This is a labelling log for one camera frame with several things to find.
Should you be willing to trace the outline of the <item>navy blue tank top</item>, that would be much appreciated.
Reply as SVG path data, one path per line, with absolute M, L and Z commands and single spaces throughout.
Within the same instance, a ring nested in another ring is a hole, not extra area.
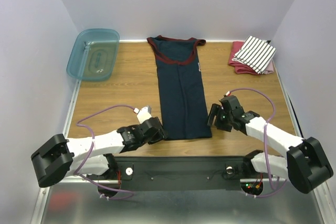
M 198 58 L 204 39 L 149 37 L 156 63 L 161 118 L 169 140 L 211 138 Z

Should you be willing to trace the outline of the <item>striped white tank top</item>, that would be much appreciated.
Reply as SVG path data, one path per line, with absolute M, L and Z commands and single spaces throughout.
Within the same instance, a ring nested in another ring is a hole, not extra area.
M 262 39 L 250 35 L 241 48 L 234 53 L 233 62 L 248 66 L 257 74 L 266 74 L 275 53 L 275 47 Z

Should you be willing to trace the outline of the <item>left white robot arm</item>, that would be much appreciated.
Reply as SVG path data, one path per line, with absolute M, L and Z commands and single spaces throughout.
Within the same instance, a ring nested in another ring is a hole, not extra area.
M 65 177 L 81 174 L 113 178 L 117 166 L 108 155 L 135 151 L 145 144 L 167 138 L 159 118 L 148 118 L 141 124 L 121 127 L 95 137 L 65 138 L 56 134 L 31 155 L 41 188 L 53 186 Z

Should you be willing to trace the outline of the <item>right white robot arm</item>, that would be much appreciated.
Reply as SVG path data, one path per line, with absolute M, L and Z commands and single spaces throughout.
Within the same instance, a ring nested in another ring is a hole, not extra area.
M 225 95 L 219 104 L 212 104 L 207 124 L 226 132 L 240 131 L 278 152 L 274 156 L 265 150 L 255 150 L 244 156 L 241 170 L 246 177 L 271 173 L 286 179 L 299 192 L 307 194 L 334 174 L 316 138 L 292 135 L 268 123 L 256 112 L 244 111 L 234 95 Z

